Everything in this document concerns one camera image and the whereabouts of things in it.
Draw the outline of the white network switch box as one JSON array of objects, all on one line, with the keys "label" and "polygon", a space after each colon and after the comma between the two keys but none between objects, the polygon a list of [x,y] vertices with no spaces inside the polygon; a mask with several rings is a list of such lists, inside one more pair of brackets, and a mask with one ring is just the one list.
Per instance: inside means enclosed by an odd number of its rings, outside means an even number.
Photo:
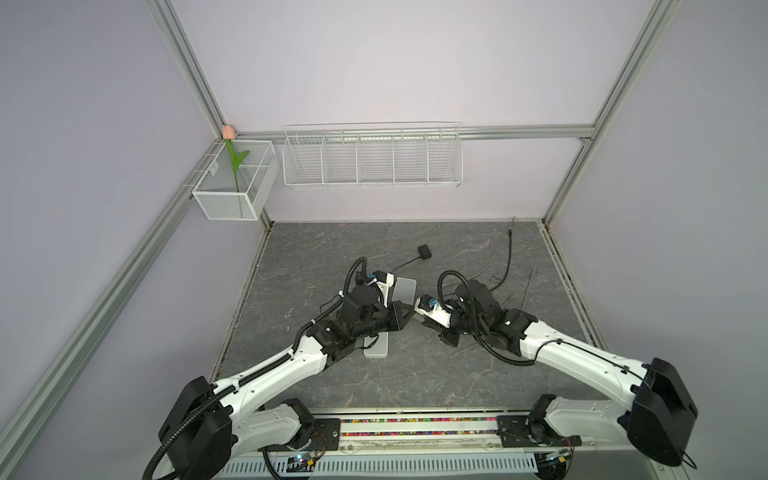
[{"label": "white network switch box", "polygon": [[396,277],[391,290],[390,300],[412,307],[416,299],[417,281],[411,278]]}]

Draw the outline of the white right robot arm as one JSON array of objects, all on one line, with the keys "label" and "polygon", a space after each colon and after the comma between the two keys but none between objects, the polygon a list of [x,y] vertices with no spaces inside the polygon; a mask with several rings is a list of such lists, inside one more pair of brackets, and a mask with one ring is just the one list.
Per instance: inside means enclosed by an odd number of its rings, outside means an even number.
[{"label": "white right robot arm", "polygon": [[544,364],[605,396],[606,420],[592,436],[626,441],[647,458],[671,467],[695,468],[688,453],[699,410],[677,368],[654,358],[648,363],[589,345],[519,308],[504,308],[492,288],[455,270],[459,284],[448,299],[439,288],[422,296],[417,310],[451,346],[469,335],[497,360],[517,367]]}]

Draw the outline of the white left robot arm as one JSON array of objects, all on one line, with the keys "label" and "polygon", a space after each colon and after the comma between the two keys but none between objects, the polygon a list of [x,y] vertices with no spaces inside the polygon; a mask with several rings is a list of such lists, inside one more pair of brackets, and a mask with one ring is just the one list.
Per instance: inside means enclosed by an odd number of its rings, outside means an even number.
[{"label": "white left robot arm", "polygon": [[168,459],[170,479],[211,479],[233,457],[264,447],[300,447],[311,440],[314,417],[297,399],[268,403],[351,353],[402,330],[414,315],[415,280],[368,272],[356,259],[335,300],[302,325],[290,346],[231,377],[199,376],[181,390],[158,432],[160,445],[142,476],[151,479]]}]

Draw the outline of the black power adapter small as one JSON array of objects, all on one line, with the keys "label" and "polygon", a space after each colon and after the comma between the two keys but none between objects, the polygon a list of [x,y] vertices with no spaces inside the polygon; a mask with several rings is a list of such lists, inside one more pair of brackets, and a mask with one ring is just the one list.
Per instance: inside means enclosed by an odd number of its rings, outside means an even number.
[{"label": "black power adapter small", "polygon": [[390,272],[391,273],[395,273],[398,270],[400,270],[400,269],[402,269],[402,268],[404,268],[406,266],[409,266],[409,265],[411,265],[411,264],[413,264],[415,262],[429,260],[431,258],[432,258],[432,252],[431,252],[430,247],[427,244],[419,245],[417,247],[417,255],[414,258],[412,258],[412,259],[410,259],[410,260],[408,260],[408,261],[406,261],[406,262],[404,262],[404,263],[402,263],[400,265],[397,265],[397,266],[393,267],[390,270]]}]

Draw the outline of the white mesh basket small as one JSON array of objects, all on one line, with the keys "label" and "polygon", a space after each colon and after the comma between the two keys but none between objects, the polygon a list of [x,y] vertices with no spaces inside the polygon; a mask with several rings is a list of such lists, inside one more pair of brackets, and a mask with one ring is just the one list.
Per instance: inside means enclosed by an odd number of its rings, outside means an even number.
[{"label": "white mesh basket small", "polygon": [[271,141],[224,140],[192,194],[209,220],[258,221],[279,167]]}]

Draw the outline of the artificial pink tulip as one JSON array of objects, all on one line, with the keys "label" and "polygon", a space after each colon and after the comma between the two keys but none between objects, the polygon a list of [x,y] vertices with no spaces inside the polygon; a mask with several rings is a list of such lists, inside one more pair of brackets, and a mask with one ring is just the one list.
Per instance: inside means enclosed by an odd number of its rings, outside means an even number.
[{"label": "artificial pink tulip", "polygon": [[237,133],[231,125],[222,126],[222,138],[225,142],[225,147],[230,157],[231,170],[235,183],[235,191],[240,192],[238,171],[244,160],[249,156],[249,150],[237,151],[234,146],[234,141],[237,138]]}]

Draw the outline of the front aluminium rail base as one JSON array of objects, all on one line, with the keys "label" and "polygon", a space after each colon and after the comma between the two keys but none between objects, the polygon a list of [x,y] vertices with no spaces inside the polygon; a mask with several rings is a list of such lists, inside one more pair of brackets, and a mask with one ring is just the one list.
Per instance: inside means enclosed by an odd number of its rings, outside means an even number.
[{"label": "front aluminium rail base", "polygon": [[683,479],[681,468],[595,436],[536,443],[512,411],[318,415],[296,446],[199,453],[181,479]]}]

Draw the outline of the aluminium frame rail right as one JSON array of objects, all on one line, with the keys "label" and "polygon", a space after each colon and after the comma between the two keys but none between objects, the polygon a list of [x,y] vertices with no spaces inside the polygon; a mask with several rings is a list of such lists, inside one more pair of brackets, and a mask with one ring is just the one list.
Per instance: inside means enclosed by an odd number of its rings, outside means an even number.
[{"label": "aluminium frame rail right", "polygon": [[575,277],[565,262],[556,238],[544,223],[538,222],[536,226],[554,264],[554,268],[560,277],[581,330],[586,337],[586,342],[607,351],[605,339],[589,311],[585,298],[576,285]]}]

